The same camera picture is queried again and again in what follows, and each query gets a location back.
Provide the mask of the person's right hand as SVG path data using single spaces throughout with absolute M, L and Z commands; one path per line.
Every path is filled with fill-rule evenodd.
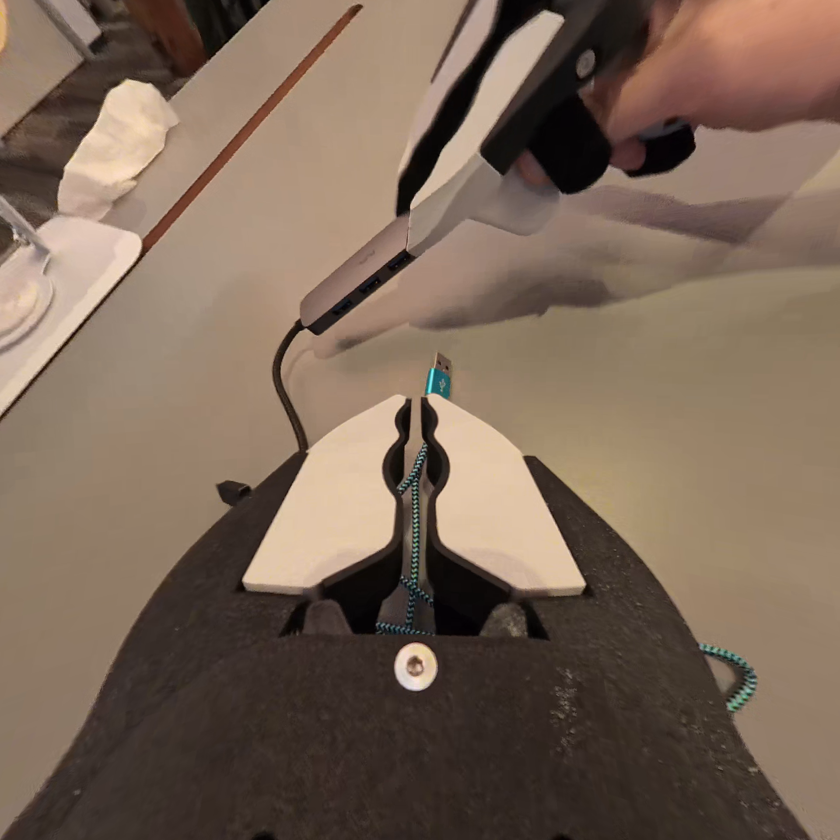
M 641 133 L 670 119 L 751 133 L 837 123 L 839 2 L 657 2 L 644 57 L 584 101 L 626 173 L 644 164 Z

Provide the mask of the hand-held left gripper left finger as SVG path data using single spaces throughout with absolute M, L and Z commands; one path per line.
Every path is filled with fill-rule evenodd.
M 395 559 L 402 568 L 411 400 L 394 395 L 306 453 L 243 577 L 248 592 L 315 594 Z

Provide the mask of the brown wooden post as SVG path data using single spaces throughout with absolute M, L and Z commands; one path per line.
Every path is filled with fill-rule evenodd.
M 180 77 L 195 74 L 207 52 L 183 1 L 124 1 L 129 15 Z

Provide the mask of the white sign stand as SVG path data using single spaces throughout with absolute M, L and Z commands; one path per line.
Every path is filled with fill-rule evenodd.
M 1 265 L 1 414 L 132 269 L 141 238 L 84 218 L 54 216 L 35 228 L 1 198 L 12 243 Z

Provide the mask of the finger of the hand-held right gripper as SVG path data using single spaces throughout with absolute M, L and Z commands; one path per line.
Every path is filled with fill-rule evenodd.
M 432 174 L 506 40 L 544 11 L 541 1 L 470 1 L 463 9 L 416 111 L 398 168 L 396 213 L 409 207 Z
M 531 185 L 517 171 L 499 173 L 480 147 L 563 24 L 559 14 L 538 14 L 513 33 L 489 63 L 463 122 L 412 200 L 408 252 L 414 257 L 464 221 L 527 236 L 554 214 L 560 202 L 556 188 Z

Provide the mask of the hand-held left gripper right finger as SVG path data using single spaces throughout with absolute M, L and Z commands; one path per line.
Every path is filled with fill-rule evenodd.
M 442 548 L 513 595 L 581 595 L 583 574 L 520 449 L 440 395 L 425 406 L 429 442 L 444 456 L 434 504 Z

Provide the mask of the white crumpled paper towel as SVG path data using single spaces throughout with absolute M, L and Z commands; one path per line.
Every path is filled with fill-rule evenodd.
M 58 215 L 102 220 L 134 189 L 137 176 L 163 151 L 168 132 L 179 122 L 151 83 L 127 79 L 111 89 L 64 167 Z

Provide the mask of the grey usb hub small logo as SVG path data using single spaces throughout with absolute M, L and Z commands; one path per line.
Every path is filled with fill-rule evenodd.
M 301 454 L 308 452 L 308 436 L 282 381 L 286 353 L 299 334 L 324 334 L 414 261 L 407 246 L 408 228 L 408 216 L 397 217 L 313 288 L 301 300 L 298 320 L 280 342 L 271 377 Z

